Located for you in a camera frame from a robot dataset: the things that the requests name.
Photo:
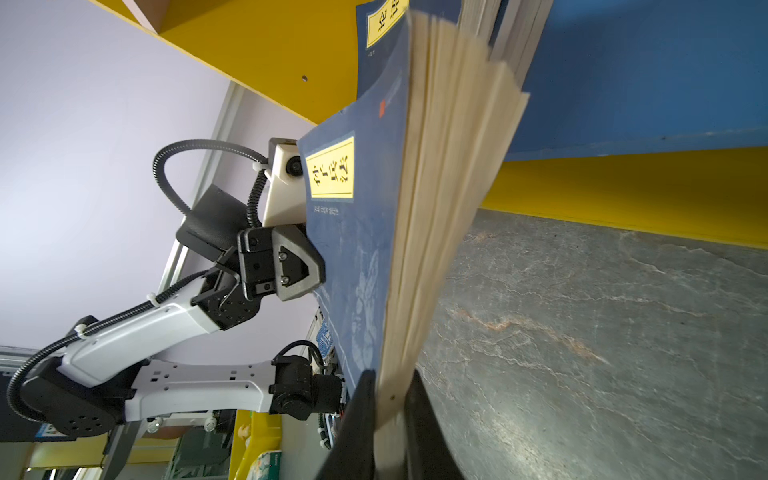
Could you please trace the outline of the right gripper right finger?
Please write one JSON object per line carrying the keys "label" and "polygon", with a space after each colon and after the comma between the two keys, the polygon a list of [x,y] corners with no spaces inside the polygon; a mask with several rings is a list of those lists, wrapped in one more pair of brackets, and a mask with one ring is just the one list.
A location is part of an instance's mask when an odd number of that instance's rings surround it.
{"label": "right gripper right finger", "polygon": [[445,441],[418,370],[404,403],[408,479],[464,480]]}

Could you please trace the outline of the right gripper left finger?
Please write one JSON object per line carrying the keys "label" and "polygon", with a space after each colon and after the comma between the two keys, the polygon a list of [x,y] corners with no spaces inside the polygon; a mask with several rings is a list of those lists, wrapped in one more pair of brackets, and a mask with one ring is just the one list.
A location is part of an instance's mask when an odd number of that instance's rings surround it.
{"label": "right gripper left finger", "polygon": [[316,479],[374,479],[375,426],[376,373],[373,370],[365,370],[347,406],[337,441]]}

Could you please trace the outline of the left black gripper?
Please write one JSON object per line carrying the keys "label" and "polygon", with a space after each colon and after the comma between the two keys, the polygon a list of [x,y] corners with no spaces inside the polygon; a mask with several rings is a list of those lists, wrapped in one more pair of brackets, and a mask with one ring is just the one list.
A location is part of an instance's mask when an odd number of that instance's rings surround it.
{"label": "left black gripper", "polygon": [[325,281],[325,263],[299,225],[253,227],[237,237],[243,295],[248,301],[275,294],[302,297]]}

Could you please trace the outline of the separate blue yellow-label book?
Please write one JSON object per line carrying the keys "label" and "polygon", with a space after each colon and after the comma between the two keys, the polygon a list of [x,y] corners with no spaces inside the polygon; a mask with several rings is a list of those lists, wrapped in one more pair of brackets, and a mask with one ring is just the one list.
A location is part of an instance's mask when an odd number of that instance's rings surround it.
{"label": "separate blue yellow-label book", "polygon": [[381,75],[407,9],[442,17],[485,41],[490,58],[502,60],[523,83],[544,31],[553,0],[370,1],[356,7],[357,95]]}

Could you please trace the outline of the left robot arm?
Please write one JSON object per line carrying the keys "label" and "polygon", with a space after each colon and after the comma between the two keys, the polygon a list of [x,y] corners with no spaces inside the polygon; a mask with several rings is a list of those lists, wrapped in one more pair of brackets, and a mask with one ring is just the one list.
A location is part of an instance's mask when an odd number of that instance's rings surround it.
{"label": "left robot arm", "polygon": [[[252,161],[257,178],[248,200],[210,186],[194,205],[186,204],[165,167],[172,156],[192,150]],[[291,342],[271,360],[245,365],[184,365],[159,357],[172,346],[254,319],[266,297],[294,300],[323,283],[323,259],[306,235],[296,141],[273,138],[261,154],[227,141],[183,140],[162,148],[152,171],[184,216],[177,240],[210,260],[210,268],[124,312],[79,320],[12,375],[6,390],[10,408],[71,437],[186,412],[248,410],[298,420],[340,413],[343,381],[327,372],[310,341]],[[298,354],[302,346],[306,355]]]}

